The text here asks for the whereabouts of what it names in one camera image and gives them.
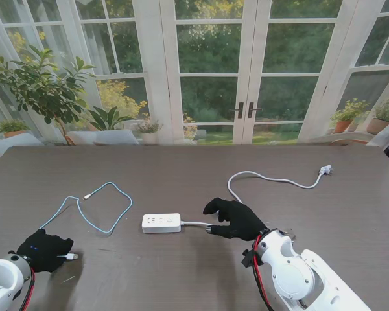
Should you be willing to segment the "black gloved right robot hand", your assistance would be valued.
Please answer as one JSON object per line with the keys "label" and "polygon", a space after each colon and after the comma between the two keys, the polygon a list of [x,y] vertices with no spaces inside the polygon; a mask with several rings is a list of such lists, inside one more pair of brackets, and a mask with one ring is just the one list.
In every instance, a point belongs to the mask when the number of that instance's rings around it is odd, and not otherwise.
{"label": "black gloved right robot hand", "polygon": [[259,235],[269,232],[269,228],[245,204],[235,200],[229,201],[214,198],[203,210],[203,214],[218,214],[219,222],[229,222],[228,225],[208,226],[207,232],[223,238],[240,238],[243,241],[253,241]]}

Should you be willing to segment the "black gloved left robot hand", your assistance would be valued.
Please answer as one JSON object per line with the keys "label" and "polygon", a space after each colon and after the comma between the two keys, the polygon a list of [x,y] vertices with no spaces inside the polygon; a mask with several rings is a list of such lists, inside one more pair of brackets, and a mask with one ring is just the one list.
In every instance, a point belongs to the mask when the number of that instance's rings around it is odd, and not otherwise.
{"label": "black gloved left robot hand", "polygon": [[56,271],[66,261],[74,241],[63,239],[57,235],[48,235],[39,229],[22,243],[16,254],[25,258],[36,273]]}

